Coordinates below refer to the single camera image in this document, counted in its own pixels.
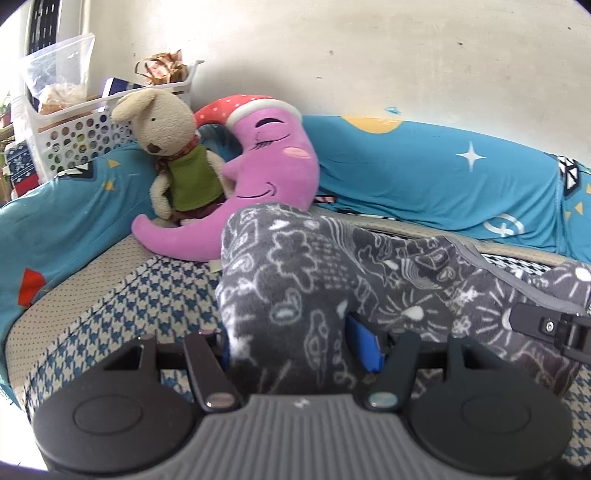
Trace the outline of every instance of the red polka dot hat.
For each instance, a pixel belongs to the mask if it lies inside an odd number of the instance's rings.
[[[301,120],[301,113],[287,102],[264,95],[230,95],[201,108],[195,114],[195,121],[197,128],[221,124],[231,130],[240,119],[262,108],[281,108]]]

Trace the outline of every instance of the silver screw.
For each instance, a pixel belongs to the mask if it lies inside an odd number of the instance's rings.
[[[398,404],[398,397],[390,392],[375,392],[368,397],[373,408],[392,408]]]
[[[236,403],[236,398],[231,393],[215,392],[205,399],[205,405],[209,408],[230,408]]]

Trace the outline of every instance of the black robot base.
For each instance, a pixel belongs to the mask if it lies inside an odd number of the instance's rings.
[[[470,338],[374,334],[355,316],[348,345],[379,371],[364,397],[253,395],[226,378],[222,332],[125,344],[38,409],[51,472],[0,466],[12,480],[476,480],[537,478],[557,462],[571,415],[548,390]],[[411,400],[418,369],[444,381]],[[194,403],[160,383],[186,369]]]

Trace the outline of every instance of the yellow half moon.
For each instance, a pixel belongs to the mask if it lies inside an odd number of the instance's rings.
[[[370,134],[387,134],[392,130],[396,130],[403,122],[403,120],[386,120],[368,116],[344,116],[341,118],[354,127]]]

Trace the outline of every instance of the patterned fabric box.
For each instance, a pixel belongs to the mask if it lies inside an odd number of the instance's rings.
[[[10,179],[19,197],[39,186],[39,177],[27,142],[22,141],[8,148],[4,154],[10,169]]]

